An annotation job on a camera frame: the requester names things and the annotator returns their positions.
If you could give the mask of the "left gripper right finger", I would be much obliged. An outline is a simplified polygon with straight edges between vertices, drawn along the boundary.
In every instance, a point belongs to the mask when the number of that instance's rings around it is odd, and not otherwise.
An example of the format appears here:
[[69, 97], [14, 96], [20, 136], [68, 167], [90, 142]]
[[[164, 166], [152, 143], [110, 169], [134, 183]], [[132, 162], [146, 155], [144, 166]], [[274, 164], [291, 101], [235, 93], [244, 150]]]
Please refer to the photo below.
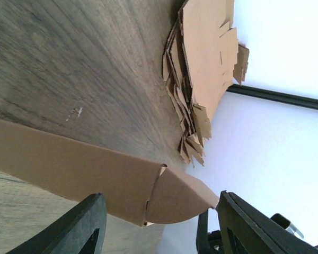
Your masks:
[[216, 207], [219, 253], [318, 253], [233, 192], [222, 191]]

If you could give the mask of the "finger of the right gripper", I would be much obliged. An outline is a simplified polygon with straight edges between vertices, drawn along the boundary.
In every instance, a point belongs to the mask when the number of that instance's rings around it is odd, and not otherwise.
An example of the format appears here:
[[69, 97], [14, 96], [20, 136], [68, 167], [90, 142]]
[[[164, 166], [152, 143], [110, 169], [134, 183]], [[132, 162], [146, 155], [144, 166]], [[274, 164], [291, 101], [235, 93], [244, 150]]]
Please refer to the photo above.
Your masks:
[[198, 216], [196, 248], [198, 254], [207, 254], [209, 252], [208, 210], [204, 211]]

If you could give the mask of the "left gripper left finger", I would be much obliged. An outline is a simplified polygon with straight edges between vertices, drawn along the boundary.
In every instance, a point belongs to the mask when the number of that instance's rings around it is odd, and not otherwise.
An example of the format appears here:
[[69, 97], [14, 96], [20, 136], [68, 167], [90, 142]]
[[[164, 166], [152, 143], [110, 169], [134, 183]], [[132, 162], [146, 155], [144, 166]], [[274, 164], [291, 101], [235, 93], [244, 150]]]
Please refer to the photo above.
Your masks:
[[101, 253], [107, 226], [102, 194], [91, 194], [9, 253]]

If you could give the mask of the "cardboard box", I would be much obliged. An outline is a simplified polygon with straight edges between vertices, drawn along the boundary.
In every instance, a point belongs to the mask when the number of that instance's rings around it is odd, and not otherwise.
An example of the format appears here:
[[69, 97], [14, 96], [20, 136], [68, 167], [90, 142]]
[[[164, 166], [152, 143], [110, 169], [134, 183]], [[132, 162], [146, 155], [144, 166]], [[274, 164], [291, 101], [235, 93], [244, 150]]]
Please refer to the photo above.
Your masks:
[[110, 215], [145, 227], [215, 208], [201, 180], [165, 164], [0, 120], [0, 171], [72, 201], [93, 193]]

